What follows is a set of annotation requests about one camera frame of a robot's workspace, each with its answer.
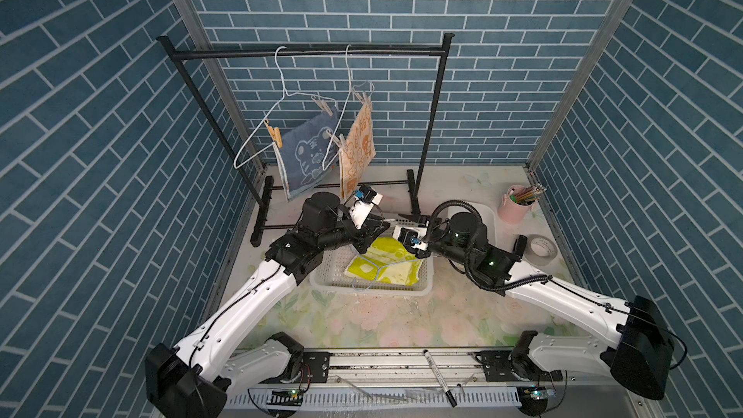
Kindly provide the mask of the yellow green towel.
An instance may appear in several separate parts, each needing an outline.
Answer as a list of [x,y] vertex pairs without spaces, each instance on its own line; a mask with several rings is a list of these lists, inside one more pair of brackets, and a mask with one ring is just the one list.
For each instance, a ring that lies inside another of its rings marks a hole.
[[410,255],[391,237],[377,238],[363,255],[350,261],[344,274],[364,283],[414,286],[420,281],[422,259]]

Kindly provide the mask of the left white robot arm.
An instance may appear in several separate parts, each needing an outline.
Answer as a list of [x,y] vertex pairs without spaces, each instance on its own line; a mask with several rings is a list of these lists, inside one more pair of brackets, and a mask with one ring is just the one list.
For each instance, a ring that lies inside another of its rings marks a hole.
[[306,199],[297,223],[224,307],[174,346],[158,344],[144,360],[146,396],[166,417],[217,417],[235,395],[266,381],[290,382],[302,371],[304,348],[284,333],[236,350],[257,323],[323,262],[346,245],[365,253],[388,230],[381,194],[368,186],[341,200],[329,192]]

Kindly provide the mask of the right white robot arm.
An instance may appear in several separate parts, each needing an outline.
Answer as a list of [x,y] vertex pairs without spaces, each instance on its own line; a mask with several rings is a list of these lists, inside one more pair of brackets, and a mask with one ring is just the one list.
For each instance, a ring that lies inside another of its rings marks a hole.
[[525,334],[520,341],[528,366],[608,375],[646,399],[665,397],[669,373],[678,366],[673,354],[683,342],[652,300],[636,296],[626,301],[550,275],[491,245],[486,225],[471,212],[457,213],[443,228],[396,226],[393,236],[416,257],[437,254],[462,265],[480,290],[539,307],[588,334],[581,343]]

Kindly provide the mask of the white perforated plastic basket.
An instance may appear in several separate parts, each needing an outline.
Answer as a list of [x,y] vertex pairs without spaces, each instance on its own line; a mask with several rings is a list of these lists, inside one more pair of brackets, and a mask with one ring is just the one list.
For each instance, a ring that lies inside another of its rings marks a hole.
[[424,296],[433,289],[433,258],[416,259],[393,238],[396,226],[411,228],[414,222],[392,219],[391,226],[373,241],[366,253],[352,246],[324,254],[313,271],[314,290],[379,296]]

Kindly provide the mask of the white rectangular tray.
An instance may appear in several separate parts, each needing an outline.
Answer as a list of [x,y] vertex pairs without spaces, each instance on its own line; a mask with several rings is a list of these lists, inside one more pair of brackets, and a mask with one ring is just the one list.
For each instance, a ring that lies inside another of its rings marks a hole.
[[498,245],[498,218],[495,211],[488,205],[471,202],[470,205],[480,214],[483,224],[488,229],[488,241],[491,245]]

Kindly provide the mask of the orange bunny towel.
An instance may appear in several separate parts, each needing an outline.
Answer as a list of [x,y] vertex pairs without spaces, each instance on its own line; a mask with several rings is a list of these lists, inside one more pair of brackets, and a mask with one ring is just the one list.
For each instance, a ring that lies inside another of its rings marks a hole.
[[346,149],[340,152],[340,191],[343,200],[358,189],[362,176],[377,151],[373,141],[373,107],[362,106],[346,137]]

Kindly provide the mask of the pink metal pen bucket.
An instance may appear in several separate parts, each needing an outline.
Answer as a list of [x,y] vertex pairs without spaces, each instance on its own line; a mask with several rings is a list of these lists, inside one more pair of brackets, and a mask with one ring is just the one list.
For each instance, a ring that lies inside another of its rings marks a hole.
[[520,224],[526,214],[533,209],[533,203],[520,204],[516,201],[516,195],[525,190],[526,187],[514,185],[502,196],[497,215],[506,224]]

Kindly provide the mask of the blue bear towel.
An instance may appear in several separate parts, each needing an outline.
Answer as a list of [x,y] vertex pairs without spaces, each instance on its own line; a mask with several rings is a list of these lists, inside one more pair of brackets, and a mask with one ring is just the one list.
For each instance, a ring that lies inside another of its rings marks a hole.
[[287,201],[313,189],[328,173],[336,146],[330,139],[339,112],[321,110],[315,117],[282,134],[282,146],[274,146],[282,187]]

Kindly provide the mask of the black object beside tape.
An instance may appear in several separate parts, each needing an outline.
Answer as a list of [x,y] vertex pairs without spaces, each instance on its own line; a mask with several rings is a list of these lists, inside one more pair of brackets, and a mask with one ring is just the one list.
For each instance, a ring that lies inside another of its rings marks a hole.
[[524,253],[526,252],[527,243],[528,243],[528,238],[525,235],[519,235],[516,238],[516,241],[513,247],[513,254],[516,255],[519,259],[522,259],[524,257]]

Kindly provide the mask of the roll of tape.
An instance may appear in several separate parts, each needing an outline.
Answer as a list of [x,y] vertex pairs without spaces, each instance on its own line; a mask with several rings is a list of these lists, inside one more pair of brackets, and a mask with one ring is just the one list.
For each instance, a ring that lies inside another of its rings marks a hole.
[[557,245],[551,239],[542,235],[530,235],[527,238],[524,257],[533,265],[546,267],[558,256]]

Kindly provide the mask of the beige clothespin far left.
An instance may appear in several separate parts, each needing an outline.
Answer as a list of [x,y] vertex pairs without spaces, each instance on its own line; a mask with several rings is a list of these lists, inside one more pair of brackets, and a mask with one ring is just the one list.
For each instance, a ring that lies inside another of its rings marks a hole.
[[282,148],[284,143],[282,142],[281,130],[278,127],[271,126],[268,120],[264,120],[263,124],[267,129],[272,141],[276,144],[276,147]]

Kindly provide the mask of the beige clothespin orange towel upper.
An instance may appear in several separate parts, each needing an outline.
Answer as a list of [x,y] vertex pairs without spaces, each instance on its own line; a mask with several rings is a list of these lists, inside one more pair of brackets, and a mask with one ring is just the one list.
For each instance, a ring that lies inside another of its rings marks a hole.
[[372,95],[371,92],[365,92],[361,89],[357,89],[355,87],[352,87],[351,94],[355,97],[355,99],[362,105],[362,106],[368,106],[371,108],[373,106],[372,103]]

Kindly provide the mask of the beige clothespin on blue towel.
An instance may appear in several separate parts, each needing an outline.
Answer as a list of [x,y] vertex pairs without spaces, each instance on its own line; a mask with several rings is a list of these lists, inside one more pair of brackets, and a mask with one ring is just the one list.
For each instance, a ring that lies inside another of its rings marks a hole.
[[337,102],[333,99],[313,97],[313,102],[327,116],[334,116],[337,112]]

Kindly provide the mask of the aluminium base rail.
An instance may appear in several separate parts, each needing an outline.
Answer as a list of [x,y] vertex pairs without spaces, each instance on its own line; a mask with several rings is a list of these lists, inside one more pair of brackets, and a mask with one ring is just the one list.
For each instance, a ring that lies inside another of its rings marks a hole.
[[267,379],[230,398],[217,417],[429,416],[654,417],[649,400],[607,377],[540,373],[527,377],[506,348],[430,348],[453,392],[452,408],[423,348],[307,349],[293,381]]

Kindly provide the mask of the black marker on rail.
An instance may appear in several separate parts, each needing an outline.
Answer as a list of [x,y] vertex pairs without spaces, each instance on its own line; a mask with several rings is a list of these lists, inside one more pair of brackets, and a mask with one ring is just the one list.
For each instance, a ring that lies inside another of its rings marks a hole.
[[435,379],[437,380],[437,383],[441,387],[443,394],[447,400],[447,402],[452,406],[452,408],[456,408],[458,406],[458,402],[451,391],[450,387],[447,384],[447,381],[443,377],[443,374],[441,373],[441,370],[437,366],[437,363],[435,363],[435,359],[433,359],[433,356],[431,355],[431,352],[428,349],[423,350],[423,355],[433,372],[433,375],[435,376]]

